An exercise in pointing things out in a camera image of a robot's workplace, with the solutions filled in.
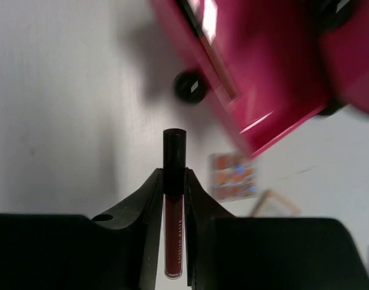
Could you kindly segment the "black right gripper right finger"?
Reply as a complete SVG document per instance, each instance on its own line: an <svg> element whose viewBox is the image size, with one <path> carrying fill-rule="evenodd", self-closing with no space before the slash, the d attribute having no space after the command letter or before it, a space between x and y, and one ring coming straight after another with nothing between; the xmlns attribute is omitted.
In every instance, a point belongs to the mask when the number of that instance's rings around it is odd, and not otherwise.
<svg viewBox="0 0 369 290"><path fill-rule="evenodd" d="M184 174L192 289L369 289L353 238L336 219L236 217Z"/></svg>

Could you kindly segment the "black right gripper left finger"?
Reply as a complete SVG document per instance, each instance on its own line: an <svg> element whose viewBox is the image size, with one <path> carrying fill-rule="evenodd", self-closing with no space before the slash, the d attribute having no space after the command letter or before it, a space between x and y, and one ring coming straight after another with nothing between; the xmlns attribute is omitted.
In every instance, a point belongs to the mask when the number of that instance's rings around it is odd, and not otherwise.
<svg viewBox="0 0 369 290"><path fill-rule="evenodd" d="M0 289L154 289L163 171L92 219L0 214Z"/></svg>

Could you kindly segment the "dark red lip gloss tube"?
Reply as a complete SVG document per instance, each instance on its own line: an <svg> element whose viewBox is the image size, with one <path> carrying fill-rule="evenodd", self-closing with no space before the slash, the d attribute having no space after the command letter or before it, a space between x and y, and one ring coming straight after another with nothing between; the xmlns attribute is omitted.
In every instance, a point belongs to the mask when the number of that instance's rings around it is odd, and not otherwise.
<svg viewBox="0 0 369 290"><path fill-rule="evenodd" d="M165 276L182 274L183 195L186 169L186 131L163 131L163 197L165 230Z"/></svg>

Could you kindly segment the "small palette near right arm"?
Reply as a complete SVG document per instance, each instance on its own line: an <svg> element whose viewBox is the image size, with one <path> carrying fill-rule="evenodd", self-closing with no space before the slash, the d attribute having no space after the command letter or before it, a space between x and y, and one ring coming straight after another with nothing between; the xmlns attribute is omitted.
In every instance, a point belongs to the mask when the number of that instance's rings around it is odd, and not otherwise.
<svg viewBox="0 0 369 290"><path fill-rule="evenodd" d="M283 195L266 190L258 199L250 212L251 218L284 218L295 217L301 214L301 210Z"/></svg>

